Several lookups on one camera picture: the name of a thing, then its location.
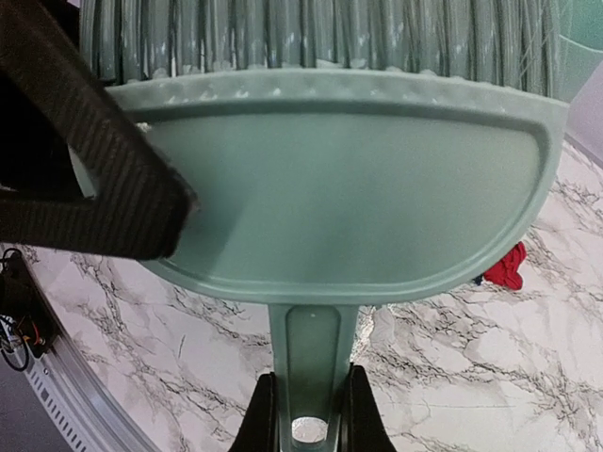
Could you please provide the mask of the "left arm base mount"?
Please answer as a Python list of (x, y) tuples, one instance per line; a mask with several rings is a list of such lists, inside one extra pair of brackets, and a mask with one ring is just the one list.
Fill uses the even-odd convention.
[(59, 326), (22, 252), (1, 255), (1, 358), (16, 372), (27, 371), (47, 353)]

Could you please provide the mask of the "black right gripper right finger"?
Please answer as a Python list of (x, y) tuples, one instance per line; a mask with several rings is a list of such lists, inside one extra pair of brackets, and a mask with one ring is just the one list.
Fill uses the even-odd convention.
[(342, 405), (342, 450), (396, 452), (383, 425), (367, 372), (353, 364), (347, 376)]

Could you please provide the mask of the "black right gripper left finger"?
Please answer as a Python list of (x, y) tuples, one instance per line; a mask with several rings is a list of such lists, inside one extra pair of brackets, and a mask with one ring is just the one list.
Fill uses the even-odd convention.
[(277, 398), (277, 379), (274, 373), (261, 375), (229, 452), (279, 450)]

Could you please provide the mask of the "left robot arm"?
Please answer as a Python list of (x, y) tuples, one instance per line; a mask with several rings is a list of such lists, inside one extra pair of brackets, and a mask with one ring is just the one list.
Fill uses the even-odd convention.
[(42, 159), (37, 137), (68, 145), (98, 185), (88, 199), (1, 195), (8, 243), (135, 260), (174, 254), (193, 199), (87, 68), (39, 1), (1, 5), (1, 163)]

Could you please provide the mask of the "light green hand brush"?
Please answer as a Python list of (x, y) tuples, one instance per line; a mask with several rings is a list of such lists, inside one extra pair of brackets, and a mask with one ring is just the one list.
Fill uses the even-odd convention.
[(502, 258), (560, 161), (555, 1), (84, 1), (92, 73), (199, 199), (149, 270), (267, 306), (278, 451), (343, 451), (361, 307)]

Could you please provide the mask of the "red paper scrap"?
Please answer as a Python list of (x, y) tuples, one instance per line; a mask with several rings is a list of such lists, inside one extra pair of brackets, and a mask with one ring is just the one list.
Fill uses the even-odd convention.
[(523, 287), (523, 278), (519, 268), (527, 258), (527, 251), (523, 242), (518, 242), (503, 258), (491, 268), (473, 279), (475, 285), (483, 281), (518, 291)]

